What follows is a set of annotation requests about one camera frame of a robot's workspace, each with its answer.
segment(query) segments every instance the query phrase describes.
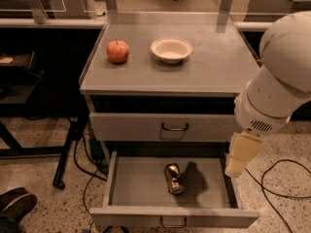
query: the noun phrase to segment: drawer handle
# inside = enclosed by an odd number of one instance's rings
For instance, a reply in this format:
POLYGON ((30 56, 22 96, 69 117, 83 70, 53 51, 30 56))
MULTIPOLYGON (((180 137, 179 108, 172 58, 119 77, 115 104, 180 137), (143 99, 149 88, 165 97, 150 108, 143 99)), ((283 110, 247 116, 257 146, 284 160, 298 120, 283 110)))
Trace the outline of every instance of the drawer handle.
POLYGON ((189 125, 186 123, 186 126, 184 128, 168 128, 165 126, 164 123, 162 123, 162 129, 166 131, 187 131, 189 129, 189 125))
POLYGON ((187 226, 187 218, 184 218, 184 224, 182 225, 167 225, 163 222, 163 216, 160 218, 160 224, 163 228, 185 228, 187 226))

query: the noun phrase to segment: apple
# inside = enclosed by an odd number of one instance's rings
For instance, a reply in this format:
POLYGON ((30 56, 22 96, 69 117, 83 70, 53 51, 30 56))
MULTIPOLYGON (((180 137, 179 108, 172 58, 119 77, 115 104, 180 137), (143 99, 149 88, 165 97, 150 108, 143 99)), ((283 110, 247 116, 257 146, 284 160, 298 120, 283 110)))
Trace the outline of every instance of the apple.
POLYGON ((124 63, 129 55, 129 48, 125 41, 114 40, 107 45, 108 59, 113 63, 124 63))

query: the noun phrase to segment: white bowl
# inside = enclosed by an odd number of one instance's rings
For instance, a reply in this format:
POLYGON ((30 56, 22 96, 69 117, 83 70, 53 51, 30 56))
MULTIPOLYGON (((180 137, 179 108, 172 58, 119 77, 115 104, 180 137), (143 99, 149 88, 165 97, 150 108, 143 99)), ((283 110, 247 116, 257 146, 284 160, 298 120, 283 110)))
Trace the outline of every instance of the white bowl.
POLYGON ((154 41, 151 51, 163 62, 176 64, 192 53, 192 45, 184 39, 166 37, 154 41))

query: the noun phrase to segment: concrete floor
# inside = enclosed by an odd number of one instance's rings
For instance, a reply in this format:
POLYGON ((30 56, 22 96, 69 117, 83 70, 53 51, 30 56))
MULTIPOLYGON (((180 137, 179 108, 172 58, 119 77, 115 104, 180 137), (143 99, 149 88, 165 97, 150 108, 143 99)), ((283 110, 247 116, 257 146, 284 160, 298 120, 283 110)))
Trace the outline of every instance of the concrete floor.
MULTIPOLYGON (((199 11, 217 12, 221 0, 118 0, 120 11, 199 11)), ((234 0, 234 12, 245 12, 249 0, 234 0)), ((103 2, 96 2, 97 8, 105 8, 103 2)), ((69 121, 67 118, 48 117, 28 120, 22 117, 1 117, 1 121, 24 147, 55 146, 64 143, 69 121)), ((87 141, 91 138, 86 129, 87 141)), ((264 136, 263 148, 248 165, 249 171, 260 180, 263 172, 280 159, 291 159, 311 168, 311 122, 291 122, 280 132, 264 136)), ((52 186, 57 168, 58 156, 0 159, 0 193, 18 186, 25 186, 38 196, 36 208, 21 222, 27 233, 82 233, 89 229, 91 218, 84 206, 83 197, 90 176, 81 172, 74 163, 74 146, 63 180, 64 190, 52 186)), ((0 148, 5 148, 0 141, 0 148)), ((95 167, 86 157, 83 142, 77 144, 77 160, 91 173, 95 167)), ((131 233, 180 232, 180 233, 279 233, 289 232, 284 222, 265 200, 257 183, 246 172, 236 179, 243 208, 256 210, 260 218, 247 229, 164 228, 128 227, 131 233)), ((266 177, 265 185, 270 189, 288 195, 310 196, 311 175, 293 163, 280 163, 266 177)), ((86 194, 86 207, 101 207, 105 183, 92 179, 86 194)), ((285 199, 272 194, 268 198, 284 216, 294 233, 311 232, 311 199, 285 199)), ((92 233, 103 229, 91 227, 92 233)), ((115 227, 112 232, 122 232, 115 227)))

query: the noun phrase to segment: drawer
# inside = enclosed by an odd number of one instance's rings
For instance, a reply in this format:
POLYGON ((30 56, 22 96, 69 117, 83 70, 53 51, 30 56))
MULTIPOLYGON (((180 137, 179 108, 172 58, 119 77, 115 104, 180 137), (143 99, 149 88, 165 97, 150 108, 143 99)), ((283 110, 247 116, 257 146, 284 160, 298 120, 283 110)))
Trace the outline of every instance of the drawer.
POLYGON ((100 141, 228 142, 241 131, 234 115, 91 113, 100 141))
POLYGON ((218 157, 128 156, 114 150, 103 207, 91 208, 91 217, 97 227, 246 228, 259 213, 241 208, 235 181, 224 168, 218 157), (169 163, 180 168, 185 189, 179 195, 168 192, 169 163))

